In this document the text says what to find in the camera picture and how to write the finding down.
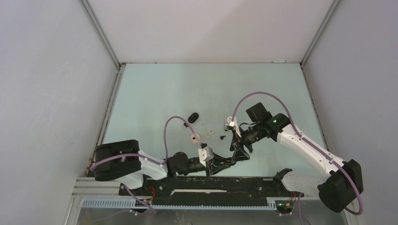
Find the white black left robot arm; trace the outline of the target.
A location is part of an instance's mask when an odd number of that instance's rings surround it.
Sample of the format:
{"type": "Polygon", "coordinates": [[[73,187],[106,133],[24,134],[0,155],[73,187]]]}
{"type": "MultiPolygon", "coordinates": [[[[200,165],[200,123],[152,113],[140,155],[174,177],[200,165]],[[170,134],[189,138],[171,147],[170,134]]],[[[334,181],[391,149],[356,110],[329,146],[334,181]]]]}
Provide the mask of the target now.
{"type": "Polygon", "coordinates": [[[219,173],[236,164],[233,157],[221,157],[202,144],[199,156],[188,158],[183,152],[172,157],[155,159],[139,148],[137,140],[107,143],[95,149],[95,162],[90,167],[96,181],[115,180],[137,195],[148,191],[144,177],[162,180],[175,175],[205,171],[207,176],[219,173]]]}

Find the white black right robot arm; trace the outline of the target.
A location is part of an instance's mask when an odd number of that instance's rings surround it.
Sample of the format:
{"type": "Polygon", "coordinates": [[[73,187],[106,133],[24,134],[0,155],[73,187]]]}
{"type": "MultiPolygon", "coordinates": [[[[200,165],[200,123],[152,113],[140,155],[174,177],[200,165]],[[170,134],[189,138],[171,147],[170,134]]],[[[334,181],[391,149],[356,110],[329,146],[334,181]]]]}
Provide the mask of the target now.
{"type": "Polygon", "coordinates": [[[363,192],[362,171],[357,161],[346,161],[328,152],[295,127],[289,117],[282,113],[273,116],[262,103],[255,104],[246,113],[254,123],[246,130],[241,129],[232,116],[224,121],[225,129],[234,133],[233,145],[252,150],[254,143],[270,138],[293,150],[318,172],[317,176],[309,176],[288,168],[280,171],[273,183],[277,195],[285,196],[290,191],[318,195],[328,209],[339,213],[363,192]]]}

